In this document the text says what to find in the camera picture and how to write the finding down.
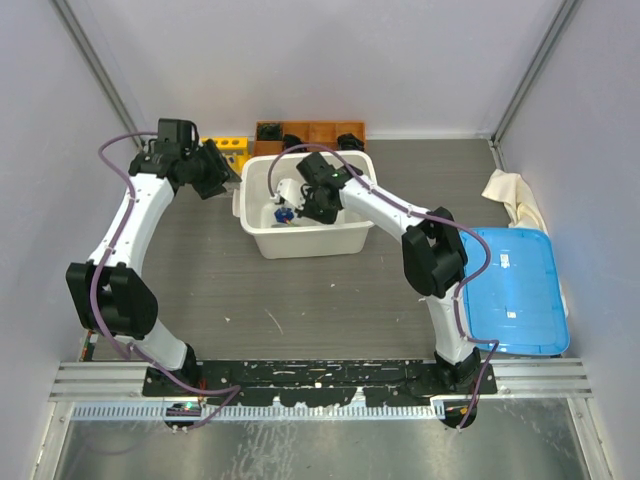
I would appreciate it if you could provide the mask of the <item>yellow test tube rack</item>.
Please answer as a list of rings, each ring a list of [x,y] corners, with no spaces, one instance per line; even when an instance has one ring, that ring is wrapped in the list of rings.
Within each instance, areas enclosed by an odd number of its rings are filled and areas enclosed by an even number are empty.
[[[205,143],[211,140],[218,150],[224,155],[229,167],[240,176],[243,167],[250,159],[249,138],[248,137],[201,137],[200,141]],[[234,156],[236,165],[229,162],[229,156]]]

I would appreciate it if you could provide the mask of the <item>rolled tie top left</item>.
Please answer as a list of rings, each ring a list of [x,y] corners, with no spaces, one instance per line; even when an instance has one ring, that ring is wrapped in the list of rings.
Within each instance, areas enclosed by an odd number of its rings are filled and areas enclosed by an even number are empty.
[[[259,122],[256,126],[257,141],[281,142],[283,126],[279,122]]]

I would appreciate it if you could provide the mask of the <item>rolled tie blue pattern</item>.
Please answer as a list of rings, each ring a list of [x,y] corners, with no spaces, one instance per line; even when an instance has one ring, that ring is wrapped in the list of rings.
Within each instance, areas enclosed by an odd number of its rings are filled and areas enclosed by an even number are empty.
[[[336,139],[338,149],[341,151],[365,151],[365,142],[353,133],[344,133]]]

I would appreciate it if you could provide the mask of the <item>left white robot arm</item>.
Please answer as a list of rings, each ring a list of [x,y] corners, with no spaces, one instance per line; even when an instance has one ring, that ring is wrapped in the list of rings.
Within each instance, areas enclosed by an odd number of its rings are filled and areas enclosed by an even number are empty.
[[[84,262],[69,265],[65,279],[81,325],[111,344],[124,360],[139,358],[165,375],[178,396],[194,393],[201,370],[194,349],[159,318],[159,302],[142,278],[156,227],[178,190],[191,187],[203,200],[225,193],[237,180],[211,140],[191,120],[161,118],[128,168],[106,156],[120,137],[98,149],[101,162],[124,183],[124,196],[105,236]]]

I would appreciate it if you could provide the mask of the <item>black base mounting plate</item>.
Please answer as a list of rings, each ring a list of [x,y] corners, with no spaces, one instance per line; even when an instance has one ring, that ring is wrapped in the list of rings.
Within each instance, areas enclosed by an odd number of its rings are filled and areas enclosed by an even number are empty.
[[[478,374],[455,386],[425,360],[206,360],[201,383],[208,390],[238,385],[234,405],[309,408],[346,406],[358,393],[367,407],[423,406],[437,395],[471,394]]]

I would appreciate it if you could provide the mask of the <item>wooden compartment tray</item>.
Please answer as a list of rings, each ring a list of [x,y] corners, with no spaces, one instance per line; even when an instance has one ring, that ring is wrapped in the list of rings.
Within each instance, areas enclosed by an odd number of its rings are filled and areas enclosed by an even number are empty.
[[[284,134],[294,134],[300,137],[305,144],[320,144],[337,150],[337,137],[344,133],[353,133],[365,142],[367,150],[366,125],[360,121],[258,121],[259,122],[279,122],[283,126]],[[252,147],[254,156],[275,155],[281,153],[282,141],[257,141],[256,129]]]

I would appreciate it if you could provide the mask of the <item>rolled tie orange pattern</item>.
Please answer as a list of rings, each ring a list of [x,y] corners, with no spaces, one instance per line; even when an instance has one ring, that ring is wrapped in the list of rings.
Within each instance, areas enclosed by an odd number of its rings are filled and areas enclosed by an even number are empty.
[[[284,134],[282,137],[282,150],[290,150],[292,152],[307,152],[308,148],[305,142],[294,134]]]

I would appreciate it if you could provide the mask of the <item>cream cloth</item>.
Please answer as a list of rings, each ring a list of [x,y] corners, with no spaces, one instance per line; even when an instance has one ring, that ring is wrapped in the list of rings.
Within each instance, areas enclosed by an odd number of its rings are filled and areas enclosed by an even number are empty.
[[[482,192],[482,197],[503,205],[510,228],[525,228],[548,233],[530,186],[517,173],[496,169]]]

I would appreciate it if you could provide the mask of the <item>blue plastic lid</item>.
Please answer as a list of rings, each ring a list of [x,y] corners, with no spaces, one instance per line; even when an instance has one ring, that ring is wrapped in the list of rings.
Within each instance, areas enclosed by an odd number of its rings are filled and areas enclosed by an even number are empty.
[[[555,356],[570,345],[552,245],[546,233],[525,228],[477,228],[491,263],[464,287],[473,337],[497,340],[499,353]]]

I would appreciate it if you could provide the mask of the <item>white plastic tub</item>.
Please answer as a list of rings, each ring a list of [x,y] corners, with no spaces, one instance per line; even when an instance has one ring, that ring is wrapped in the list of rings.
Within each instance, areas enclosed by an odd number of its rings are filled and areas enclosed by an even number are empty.
[[[280,206],[272,198],[280,181],[299,193],[303,177],[296,169],[305,157],[289,153],[250,159],[242,170],[239,189],[233,195],[233,214],[243,230],[252,236],[267,259],[305,258],[359,253],[373,223],[351,211],[342,210],[330,225],[295,217],[281,223],[275,212]]]

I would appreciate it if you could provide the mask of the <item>clear glass stirring rod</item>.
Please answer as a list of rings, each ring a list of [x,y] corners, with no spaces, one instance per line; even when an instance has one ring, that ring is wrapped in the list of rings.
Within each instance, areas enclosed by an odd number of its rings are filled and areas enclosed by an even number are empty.
[[[275,324],[275,326],[277,327],[280,335],[284,335],[284,331],[279,323],[279,321],[276,319],[276,317],[268,310],[268,309],[264,309],[265,313],[268,315],[268,317],[273,321],[273,323]]]

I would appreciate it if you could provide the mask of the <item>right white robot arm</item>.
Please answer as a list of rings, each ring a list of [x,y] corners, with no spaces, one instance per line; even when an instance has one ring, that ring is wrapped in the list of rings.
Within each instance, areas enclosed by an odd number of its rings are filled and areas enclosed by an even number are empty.
[[[342,210],[356,213],[400,243],[404,276],[427,301],[440,385],[452,394],[465,391],[480,368],[480,353],[470,340],[460,287],[468,257],[451,213],[414,207],[360,170],[337,168],[318,152],[296,169],[306,186],[302,215],[331,224]]]

